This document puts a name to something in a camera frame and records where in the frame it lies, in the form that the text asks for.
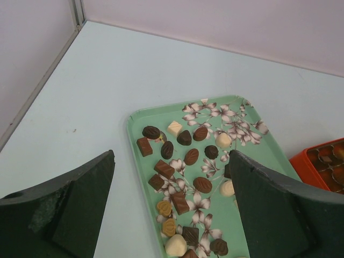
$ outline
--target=floral tray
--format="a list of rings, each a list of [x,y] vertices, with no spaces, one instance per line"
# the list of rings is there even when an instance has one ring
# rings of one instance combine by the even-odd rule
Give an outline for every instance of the floral tray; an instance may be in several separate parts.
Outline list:
[[[208,135],[203,141],[192,141],[190,146],[182,146],[167,132],[172,121],[180,123],[183,130],[189,130],[191,135],[197,128],[206,127]],[[143,157],[137,140],[142,138],[142,130],[148,125],[159,128],[161,137],[150,140],[153,155]],[[230,95],[139,110],[130,116],[127,131],[156,239],[161,247],[161,257],[168,257],[164,249],[168,238],[161,233],[161,226],[166,218],[159,215],[156,205],[161,200],[171,201],[171,194],[182,191],[190,211],[179,216],[173,208],[170,217],[176,220],[179,234],[183,226],[199,228],[198,246],[188,248],[194,249],[199,258],[217,257],[210,251],[210,243],[214,239],[222,238],[227,242],[229,250],[223,257],[249,258],[235,196],[224,197],[219,192],[219,186],[228,180],[224,177],[224,166],[229,162],[231,149],[237,149],[264,166],[299,180],[254,107],[240,96]],[[218,148],[218,157],[210,160],[205,156],[204,149],[208,145],[215,145],[215,139],[221,133],[228,134],[232,144],[227,149]],[[160,154],[162,144],[166,140],[174,145],[174,153],[169,160],[164,160]],[[199,158],[195,164],[186,166],[183,159],[192,148],[199,150]],[[163,187],[156,191],[148,184],[148,180],[156,174],[153,168],[159,159],[174,167],[175,173],[169,180],[163,178]],[[200,176],[207,177],[212,182],[210,193],[200,193],[192,185],[193,180]]]

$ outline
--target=white wall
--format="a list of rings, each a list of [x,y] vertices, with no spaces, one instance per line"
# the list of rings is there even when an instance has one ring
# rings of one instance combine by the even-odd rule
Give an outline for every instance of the white wall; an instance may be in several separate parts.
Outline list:
[[[0,138],[73,32],[68,0],[0,1]]]
[[[83,0],[88,20],[344,76],[343,0]]]

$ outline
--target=white chocolate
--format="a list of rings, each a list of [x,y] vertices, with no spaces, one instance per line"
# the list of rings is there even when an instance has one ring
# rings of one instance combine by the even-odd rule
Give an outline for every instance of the white chocolate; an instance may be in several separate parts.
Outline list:
[[[220,186],[220,194],[226,197],[235,194],[232,180],[226,181]]]
[[[166,242],[165,250],[169,256],[183,256],[187,252],[187,242],[182,235],[175,234]]]
[[[221,133],[219,136],[217,136],[215,143],[218,147],[224,149],[231,145],[232,139],[228,136],[228,134]]]
[[[176,121],[173,121],[168,127],[167,127],[167,132],[172,134],[174,137],[177,138],[177,136],[181,133],[183,129],[183,126],[179,124]]]

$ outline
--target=pink wall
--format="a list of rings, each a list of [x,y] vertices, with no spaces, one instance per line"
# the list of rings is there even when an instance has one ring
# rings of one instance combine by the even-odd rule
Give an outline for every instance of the pink wall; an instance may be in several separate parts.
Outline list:
[[[344,76],[343,0],[83,0],[88,20]]]

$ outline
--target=table surface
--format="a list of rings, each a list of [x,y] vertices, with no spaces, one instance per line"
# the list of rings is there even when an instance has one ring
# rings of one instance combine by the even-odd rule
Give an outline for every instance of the table surface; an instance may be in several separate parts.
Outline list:
[[[87,22],[0,153],[0,197],[113,149],[95,257],[159,257],[126,134],[130,114],[241,95],[291,157],[342,137],[343,84],[341,77]]]

